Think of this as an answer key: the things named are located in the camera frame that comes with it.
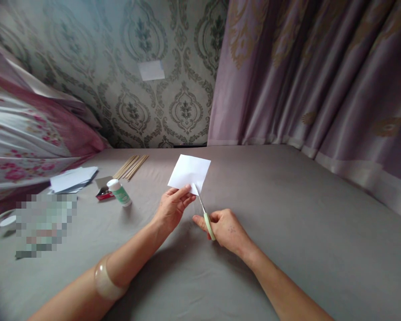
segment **pink floral blanket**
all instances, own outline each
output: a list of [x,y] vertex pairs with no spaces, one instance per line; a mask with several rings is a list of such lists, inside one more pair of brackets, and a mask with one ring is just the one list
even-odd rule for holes
[[109,147],[94,127],[100,125],[83,103],[47,88],[0,52],[0,213]]

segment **green scissor handle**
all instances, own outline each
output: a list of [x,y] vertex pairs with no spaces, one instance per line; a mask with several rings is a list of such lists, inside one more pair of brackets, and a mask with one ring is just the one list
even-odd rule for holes
[[206,228],[208,229],[208,232],[209,232],[209,236],[211,236],[211,239],[213,241],[215,241],[215,235],[213,233],[213,229],[211,228],[211,221],[210,221],[207,213],[204,213],[204,220],[205,220]]

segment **bamboo skewer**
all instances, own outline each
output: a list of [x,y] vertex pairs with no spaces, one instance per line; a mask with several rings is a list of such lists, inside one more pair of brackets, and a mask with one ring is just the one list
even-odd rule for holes
[[129,174],[126,176],[128,181],[134,176],[134,174],[137,172],[137,170],[141,167],[141,165],[146,161],[148,158],[148,155],[144,155],[141,160],[138,162],[138,164],[129,172]]
[[124,178],[128,178],[129,175],[132,173],[132,171],[134,170],[135,167],[138,166],[139,162],[144,158],[144,155],[136,162],[134,163],[134,165],[131,167],[131,169],[129,170],[129,172],[125,173],[125,175],[123,176]]
[[136,164],[136,162],[137,162],[138,159],[139,159],[139,156],[136,155],[136,156],[134,157],[134,159],[128,164],[128,166],[120,173],[118,179],[121,179],[123,176],[125,176],[126,173],[128,172],[128,170],[130,170],[130,169],[133,168],[133,166]]
[[122,171],[124,168],[126,168],[128,166],[128,164],[131,162],[131,160],[133,160],[135,157],[135,155],[133,155],[130,159],[128,159],[123,166],[117,171],[116,174],[113,175],[113,178],[118,178],[120,174],[122,174]]

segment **bottle cap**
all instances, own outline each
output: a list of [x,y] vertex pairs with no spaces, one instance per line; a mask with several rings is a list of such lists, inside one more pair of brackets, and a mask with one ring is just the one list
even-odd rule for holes
[[122,187],[122,185],[119,183],[119,180],[117,180],[117,179],[112,179],[112,180],[109,180],[108,182],[107,182],[107,187],[108,187],[108,189],[110,190],[110,191],[115,191],[115,190],[118,190],[120,187]]

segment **pixelated area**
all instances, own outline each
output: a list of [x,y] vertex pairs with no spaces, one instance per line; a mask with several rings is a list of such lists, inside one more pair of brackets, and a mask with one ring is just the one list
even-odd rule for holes
[[42,251],[56,251],[70,231],[76,215],[77,195],[40,194],[27,196],[15,210],[16,235],[21,237],[16,258],[40,257]]

